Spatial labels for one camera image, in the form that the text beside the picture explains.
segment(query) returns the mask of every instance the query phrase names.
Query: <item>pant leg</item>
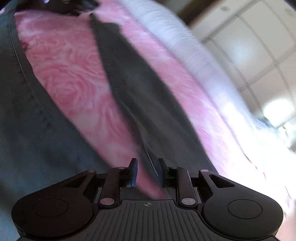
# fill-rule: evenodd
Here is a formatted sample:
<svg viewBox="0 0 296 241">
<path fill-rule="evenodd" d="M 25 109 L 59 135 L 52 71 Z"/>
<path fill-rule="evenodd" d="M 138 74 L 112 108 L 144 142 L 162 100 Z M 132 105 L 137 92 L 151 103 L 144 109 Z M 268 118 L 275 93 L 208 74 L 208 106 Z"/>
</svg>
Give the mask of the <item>pant leg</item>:
<svg viewBox="0 0 296 241">
<path fill-rule="evenodd" d="M 91 18 L 113 97 L 143 145 L 149 174 L 157 179 L 158 158 L 193 173 L 217 172 L 179 103 L 119 27 Z"/>
<path fill-rule="evenodd" d="M 0 15 L 0 240 L 18 233 L 14 203 L 87 169 L 109 166 L 62 115 L 34 76 L 20 45 L 13 2 Z"/>
</svg>

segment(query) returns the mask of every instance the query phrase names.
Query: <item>crosshair marking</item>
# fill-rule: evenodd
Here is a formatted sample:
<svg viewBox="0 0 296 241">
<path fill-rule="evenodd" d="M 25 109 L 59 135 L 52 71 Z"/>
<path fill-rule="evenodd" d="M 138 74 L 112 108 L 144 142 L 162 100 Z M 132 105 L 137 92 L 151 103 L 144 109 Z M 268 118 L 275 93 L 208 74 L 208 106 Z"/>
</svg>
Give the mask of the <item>crosshair marking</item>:
<svg viewBox="0 0 296 241">
<path fill-rule="evenodd" d="M 152 203 L 150 203 L 150 202 L 146 202 L 146 203 L 144 203 L 144 205 L 145 205 L 146 207 L 150 207 L 150 206 L 152 205 Z"/>
</svg>

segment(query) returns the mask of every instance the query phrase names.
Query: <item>wall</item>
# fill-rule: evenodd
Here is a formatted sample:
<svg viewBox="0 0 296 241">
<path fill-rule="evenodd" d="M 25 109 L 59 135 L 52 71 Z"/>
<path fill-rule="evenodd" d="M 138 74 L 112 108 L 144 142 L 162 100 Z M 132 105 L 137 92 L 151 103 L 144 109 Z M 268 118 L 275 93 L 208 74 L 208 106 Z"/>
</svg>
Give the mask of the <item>wall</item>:
<svg viewBox="0 0 296 241">
<path fill-rule="evenodd" d="M 226 0 L 191 25 L 252 113 L 296 126 L 296 12 L 284 0 Z"/>
<path fill-rule="evenodd" d="M 164 5 L 174 13 L 178 14 L 190 2 L 191 0 L 167 0 Z"/>
</svg>

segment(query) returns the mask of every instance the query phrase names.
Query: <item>pink floral pattern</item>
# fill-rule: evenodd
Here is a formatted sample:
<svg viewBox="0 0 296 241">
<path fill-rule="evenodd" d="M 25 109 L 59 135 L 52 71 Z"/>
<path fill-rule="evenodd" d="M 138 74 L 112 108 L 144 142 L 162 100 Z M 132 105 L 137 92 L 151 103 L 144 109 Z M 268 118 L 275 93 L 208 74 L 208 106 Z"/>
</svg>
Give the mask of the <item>pink floral pattern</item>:
<svg viewBox="0 0 296 241">
<path fill-rule="evenodd" d="M 100 2 L 96 16 L 117 23 L 121 33 L 169 87 L 219 174 L 249 187 L 264 181 L 263 173 L 250 165 L 215 105 L 178 60 L 122 5 L 112 0 Z M 34 73 L 62 113 L 110 165 L 127 166 L 131 158 L 137 157 L 138 146 L 112 97 L 88 14 L 75 18 L 25 11 L 15 18 Z M 153 198 L 166 197 L 142 165 L 137 185 Z"/>
</svg>

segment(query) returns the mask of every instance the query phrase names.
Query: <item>black plastic device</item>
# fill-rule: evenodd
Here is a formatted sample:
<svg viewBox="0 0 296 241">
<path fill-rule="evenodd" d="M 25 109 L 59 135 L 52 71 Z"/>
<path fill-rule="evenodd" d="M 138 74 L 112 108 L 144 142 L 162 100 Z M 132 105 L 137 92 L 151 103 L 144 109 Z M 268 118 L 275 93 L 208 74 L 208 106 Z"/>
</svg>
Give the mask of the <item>black plastic device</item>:
<svg viewBox="0 0 296 241">
<path fill-rule="evenodd" d="M 208 170 L 189 174 L 162 159 L 157 168 L 172 199 L 122 198 L 136 184 L 135 158 L 129 167 L 87 170 L 21 198 L 12 209 L 20 240 L 277 240 L 283 212 L 273 199 Z"/>
</svg>

